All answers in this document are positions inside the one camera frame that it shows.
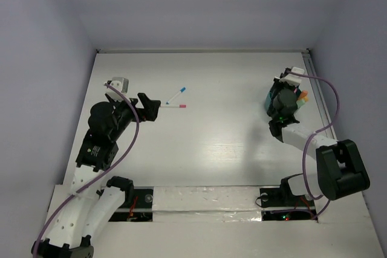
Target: white wall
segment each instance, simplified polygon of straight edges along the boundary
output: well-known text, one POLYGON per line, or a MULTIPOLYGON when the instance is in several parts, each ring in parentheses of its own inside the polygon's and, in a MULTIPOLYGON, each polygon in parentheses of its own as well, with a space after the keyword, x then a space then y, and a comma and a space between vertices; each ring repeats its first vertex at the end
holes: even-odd
POLYGON ((94 56, 69 0, 0 0, 1 257, 31 257, 94 56))
POLYGON ((371 179, 366 201, 387 253, 387 0, 343 0, 312 53, 317 73, 337 86, 342 110, 335 129, 360 149, 371 179))
POLYGON ((307 48, 338 0, 72 0, 97 48, 307 48))

